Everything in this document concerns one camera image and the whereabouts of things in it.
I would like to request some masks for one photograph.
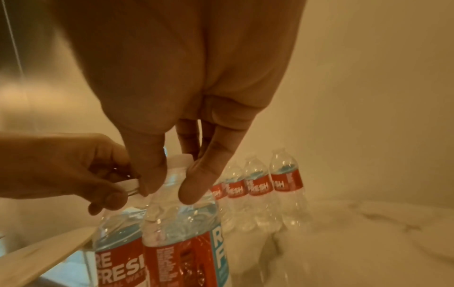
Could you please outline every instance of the blue label section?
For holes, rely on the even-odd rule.
[[[211,248],[213,249],[213,262],[216,271],[218,287],[224,287],[229,276],[227,255],[224,249],[221,224],[210,232]]]

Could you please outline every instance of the bottle label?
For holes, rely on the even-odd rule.
[[[264,195],[273,191],[273,185],[268,175],[257,179],[246,180],[247,189],[252,196]]]
[[[224,188],[222,188],[222,183],[213,185],[212,188],[210,188],[211,193],[213,193],[213,197],[216,200],[219,200],[221,198],[224,198],[227,196],[227,192]]]
[[[229,278],[221,225],[144,253],[148,287],[223,287]]]
[[[299,175],[299,170],[294,170],[286,174],[272,174],[274,189],[276,191],[296,191],[303,188],[303,181]]]
[[[226,183],[225,189],[229,198],[238,198],[247,195],[247,189],[242,180],[236,183]]]
[[[145,287],[142,237],[96,252],[95,258],[99,287]]]

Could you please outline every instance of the water bottle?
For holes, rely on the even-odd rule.
[[[270,233],[279,231],[282,227],[279,200],[274,192],[267,166],[256,155],[246,158],[244,178],[257,226]]]
[[[271,179],[279,196],[284,224],[288,228],[308,229],[311,217],[298,163],[284,148],[276,149],[272,153]]]
[[[225,184],[221,179],[218,179],[216,183],[210,188],[210,191],[213,194],[214,199],[216,199],[216,202],[218,203],[222,232],[226,234],[234,228],[234,223],[232,220],[232,212],[230,211]]]
[[[224,173],[224,189],[232,212],[235,228],[240,231],[251,231],[256,227],[252,207],[244,184],[243,170],[234,161],[228,163]]]
[[[152,195],[142,226],[148,287],[231,287],[218,208],[211,192],[193,205],[178,190],[191,155],[167,158],[164,185]]]
[[[138,188],[135,179],[118,183],[127,192]],[[140,224],[147,200],[133,195],[121,210],[106,210],[93,235],[99,287],[145,287],[145,262]]]

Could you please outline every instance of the bottle without cap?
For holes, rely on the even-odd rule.
[[[266,232],[277,232],[282,227],[279,200],[267,166],[257,156],[246,158],[244,180],[249,191],[255,221]]]
[[[93,236],[99,287],[145,287],[140,225],[146,202],[144,197],[137,194],[128,198],[122,210],[104,212]]]
[[[234,222],[232,220],[232,212],[230,210],[227,191],[225,189],[223,180],[219,178],[216,183],[210,188],[210,191],[218,204],[222,231],[224,234],[226,234],[234,228]]]
[[[298,163],[283,148],[274,150],[272,153],[271,179],[279,197],[284,224],[289,228],[308,229],[311,217]]]
[[[167,159],[167,178],[152,195],[142,225],[147,287],[231,287],[216,201],[178,199],[192,156]]]
[[[232,220],[240,231],[251,231],[256,227],[252,207],[244,183],[243,170],[236,162],[230,162],[224,173],[224,189],[232,212]]]

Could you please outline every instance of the person's right hand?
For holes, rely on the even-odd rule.
[[[179,193],[191,204],[270,103],[305,0],[49,2],[122,134],[144,193],[165,179],[164,134],[176,125],[182,152],[198,158]]]

